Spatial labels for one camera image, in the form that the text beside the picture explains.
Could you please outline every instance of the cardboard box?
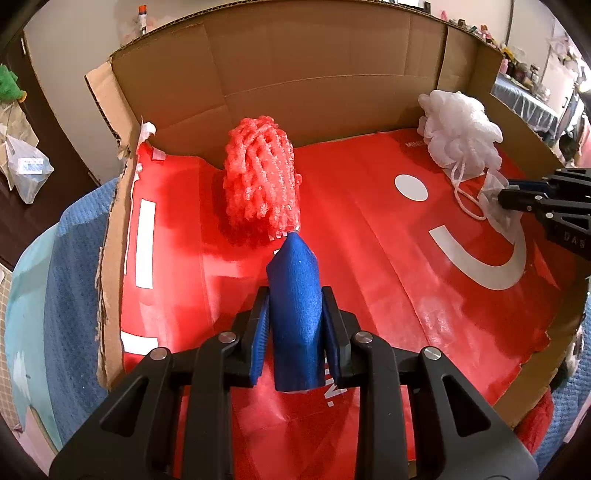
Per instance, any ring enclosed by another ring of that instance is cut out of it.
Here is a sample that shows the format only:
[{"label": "cardboard box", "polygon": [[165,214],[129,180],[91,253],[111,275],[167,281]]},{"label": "cardboard box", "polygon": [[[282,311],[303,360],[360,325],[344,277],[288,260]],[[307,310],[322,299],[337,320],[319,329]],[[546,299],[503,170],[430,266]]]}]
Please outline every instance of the cardboard box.
[{"label": "cardboard box", "polygon": [[[418,96],[433,89],[478,98],[503,133],[502,148],[537,179],[561,167],[539,137],[491,94],[501,53],[434,17],[378,1],[238,2],[159,28],[115,52],[88,85],[127,158],[109,215],[97,282],[98,376],[122,374],[119,331],[134,152],[143,118],[152,144],[221,167],[227,133],[243,117],[270,115],[295,147],[416,127]],[[564,357],[586,300],[586,264],[548,335],[496,409],[515,426]]]}]

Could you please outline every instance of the red bag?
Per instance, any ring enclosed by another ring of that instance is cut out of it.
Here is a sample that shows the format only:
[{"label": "red bag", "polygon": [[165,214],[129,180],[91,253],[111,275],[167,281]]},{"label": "red bag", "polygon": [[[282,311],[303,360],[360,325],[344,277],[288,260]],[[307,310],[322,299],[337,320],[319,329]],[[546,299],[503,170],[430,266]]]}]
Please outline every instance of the red bag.
[{"label": "red bag", "polygon": [[[138,164],[122,335],[139,337],[140,349],[156,342],[173,352],[195,348],[252,307],[283,240],[252,245],[233,231],[223,172],[202,159],[152,160],[152,148],[142,144]],[[303,177],[300,233],[339,307],[393,346],[441,348],[491,404],[498,400],[520,364],[548,344],[545,331],[574,280],[573,256],[547,242],[533,216],[524,215],[525,239],[513,246],[488,222],[463,213],[414,130],[296,148],[295,167]],[[522,177],[505,156],[501,172]],[[426,200],[401,194],[395,186],[401,174],[423,184]],[[477,194],[483,179],[462,187]],[[139,358],[126,353],[126,369]],[[282,394],[271,369],[267,358],[253,390],[232,391],[236,477],[352,478],[356,392],[338,390],[327,375],[324,389]],[[407,398],[405,407],[412,459]]]}]

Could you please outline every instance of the blue bedsheet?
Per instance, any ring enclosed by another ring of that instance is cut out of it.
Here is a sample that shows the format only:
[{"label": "blue bedsheet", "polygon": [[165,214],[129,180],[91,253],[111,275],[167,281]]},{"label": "blue bedsheet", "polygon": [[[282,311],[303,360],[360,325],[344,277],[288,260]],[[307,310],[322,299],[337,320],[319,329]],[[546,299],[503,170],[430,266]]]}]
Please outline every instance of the blue bedsheet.
[{"label": "blue bedsheet", "polygon": [[554,416],[540,448],[534,454],[540,472],[548,465],[552,456],[562,445],[575,418],[591,391],[591,299],[585,304],[583,321],[584,350],[575,374],[561,387],[554,390]]},{"label": "blue bedsheet", "polygon": [[57,226],[45,300],[47,384],[66,443],[106,397],[96,379],[99,250],[116,179],[70,206]]},{"label": "blue bedsheet", "polygon": [[519,115],[534,132],[548,133],[550,138],[556,136],[558,115],[504,75],[497,75],[491,93]]}]

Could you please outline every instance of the green plush toy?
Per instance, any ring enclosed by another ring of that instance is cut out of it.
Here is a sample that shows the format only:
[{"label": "green plush toy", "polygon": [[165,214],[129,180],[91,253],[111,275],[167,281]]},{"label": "green plush toy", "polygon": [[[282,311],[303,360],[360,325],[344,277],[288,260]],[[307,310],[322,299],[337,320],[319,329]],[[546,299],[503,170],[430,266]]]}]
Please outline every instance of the green plush toy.
[{"label": "green plush toy", "polygon": [[17,80],[18,77],[6,65],[0,64],[0,102],[25,101],[27,93],[18,87]]}]

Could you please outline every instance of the red mesh sponge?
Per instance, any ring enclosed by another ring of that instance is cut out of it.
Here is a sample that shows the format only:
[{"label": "red mesh sponge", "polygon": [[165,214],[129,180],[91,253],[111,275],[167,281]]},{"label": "red mesh sponge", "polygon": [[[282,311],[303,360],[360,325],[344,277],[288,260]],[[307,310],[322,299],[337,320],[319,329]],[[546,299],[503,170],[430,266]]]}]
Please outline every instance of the red mesh sponge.
[{"label": "red mesh sponge", "polygon": [[229,133],[223,188],[234,227],[250,225],[269,238],[300,229],[299,185],[294,150],[270,116],[244,118]]}]

